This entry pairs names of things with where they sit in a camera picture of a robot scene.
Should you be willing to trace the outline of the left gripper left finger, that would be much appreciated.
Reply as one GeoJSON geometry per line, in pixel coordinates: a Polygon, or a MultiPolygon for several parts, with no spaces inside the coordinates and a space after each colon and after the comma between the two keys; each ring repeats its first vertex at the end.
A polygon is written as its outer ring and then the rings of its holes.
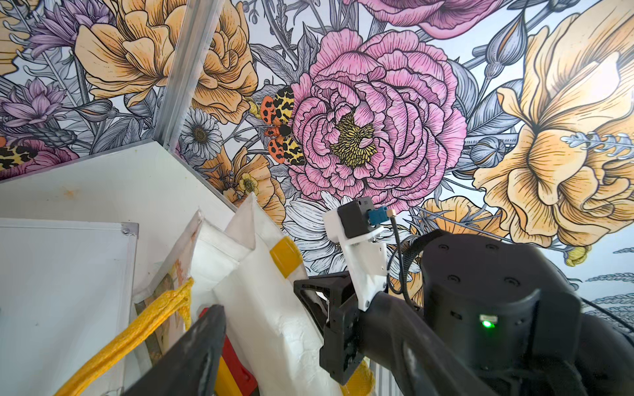
{"type": "Polygon", "coordinates": [[[213,305],[158,364],[124,394],[213,395],[225,337],[225,309],[213,305]]]}

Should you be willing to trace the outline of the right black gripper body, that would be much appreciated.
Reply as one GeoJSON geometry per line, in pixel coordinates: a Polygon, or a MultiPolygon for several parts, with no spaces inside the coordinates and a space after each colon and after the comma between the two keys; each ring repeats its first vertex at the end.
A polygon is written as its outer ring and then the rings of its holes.
{"type": "MultiPolygon", "coordinates": [[[[418,262],[424,303],[404,300],[454,356],[487,385],[579,385],[581,301],[537,249],[475,234],[434,231],[401,253],[418,262]]],[[[296,281],[320,328],[320,366],[350,379],[359,351],[358,298],[348,272],[296,281]]]]}

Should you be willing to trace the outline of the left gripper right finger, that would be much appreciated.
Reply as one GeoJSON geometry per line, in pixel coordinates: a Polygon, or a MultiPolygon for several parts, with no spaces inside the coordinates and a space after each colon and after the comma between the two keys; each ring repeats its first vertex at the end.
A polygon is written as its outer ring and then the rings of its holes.
{"type": "Polygon", "coordinates": [[[493,395],[409,305],[380,293],[359,316],[359,351],[388,369],[404,395],[493,395]]]}

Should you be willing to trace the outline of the red utility knife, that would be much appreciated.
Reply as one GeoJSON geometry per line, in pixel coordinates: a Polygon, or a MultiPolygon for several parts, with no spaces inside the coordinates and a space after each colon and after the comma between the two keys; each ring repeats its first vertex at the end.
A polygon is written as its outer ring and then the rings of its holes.
{"type": "Polygon", "coordinates": [[[242,396],[259,395],[259,384],[255,376],[242,364],[236,354],[230,339],[225,336],[222,356],[234,379],[239,386],[242,396]]]}

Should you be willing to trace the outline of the white pouch with yellow handles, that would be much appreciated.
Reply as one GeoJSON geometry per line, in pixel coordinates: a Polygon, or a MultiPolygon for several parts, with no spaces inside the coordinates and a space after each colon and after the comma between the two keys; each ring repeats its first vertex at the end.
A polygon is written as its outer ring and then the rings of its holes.
{"type": "Polygon", "coordinates": [[[254,375],[263,395],[369,395],[375,379],[362,363],[343,384],[320,367],[316,324],[293,291],[307,278],[295,243],[246,198],[225,229],[195,214],[161,268],[173,285],[59,389],[80,395],[135,348],[155,335],[170,352],[204,309],[220,305],[226,341],[254,375]]]}

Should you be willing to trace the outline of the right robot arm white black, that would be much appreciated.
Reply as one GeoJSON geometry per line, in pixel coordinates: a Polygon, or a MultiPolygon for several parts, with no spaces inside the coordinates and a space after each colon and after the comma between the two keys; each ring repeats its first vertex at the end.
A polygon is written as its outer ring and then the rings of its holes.
{"type": "Polygon", "coordinates": [[[421,260],[418,309],[384,291],[364,302],[348,272],[295,282],[336,382],[368,358],[405,395],[632,394],[632,335],[584,313],[536,248],[435,231],[407,255],[421,260]]]}

